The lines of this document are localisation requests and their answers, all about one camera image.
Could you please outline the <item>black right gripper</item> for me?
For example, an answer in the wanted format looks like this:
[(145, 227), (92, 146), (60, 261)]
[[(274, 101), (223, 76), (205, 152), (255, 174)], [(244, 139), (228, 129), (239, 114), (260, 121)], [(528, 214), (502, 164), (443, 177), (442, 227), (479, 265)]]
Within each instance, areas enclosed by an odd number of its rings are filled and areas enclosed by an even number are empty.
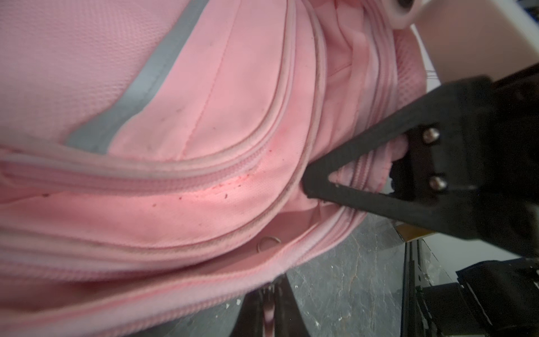
[[(330, 175), (399, 136), (396, 191), (366, 192)], [(311, 163), (310, 199), (464, 240), (538, 256), (538, 66), (495, 81), (444, 84)]]

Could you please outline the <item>pink backpack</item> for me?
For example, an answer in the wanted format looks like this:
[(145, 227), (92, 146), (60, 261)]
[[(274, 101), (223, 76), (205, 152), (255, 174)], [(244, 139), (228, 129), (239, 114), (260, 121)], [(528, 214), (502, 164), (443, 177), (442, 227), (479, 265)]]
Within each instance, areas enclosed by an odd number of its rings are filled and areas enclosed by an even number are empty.
[(366, 217), (308, 164), (426, 91), (422, 1), (3, 1), (1, 335), (120, 336)]

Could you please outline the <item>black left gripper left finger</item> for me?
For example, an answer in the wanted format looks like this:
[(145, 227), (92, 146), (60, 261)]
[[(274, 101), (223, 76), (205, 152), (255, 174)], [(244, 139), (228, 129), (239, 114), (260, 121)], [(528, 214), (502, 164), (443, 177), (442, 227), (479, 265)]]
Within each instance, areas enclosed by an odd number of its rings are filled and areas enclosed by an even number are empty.
[(264, 291), (260, 288), (244, 296), (237, 321), (230, 333), (230, 337), (264, 337)]

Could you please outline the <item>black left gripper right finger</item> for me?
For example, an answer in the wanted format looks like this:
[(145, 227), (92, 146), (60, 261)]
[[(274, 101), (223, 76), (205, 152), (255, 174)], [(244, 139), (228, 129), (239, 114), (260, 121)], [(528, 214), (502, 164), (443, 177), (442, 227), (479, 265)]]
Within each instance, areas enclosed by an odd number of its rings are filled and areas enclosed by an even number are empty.
[(286, 274), (275, 280), (274, 302), (276, 337), (310, 337)]

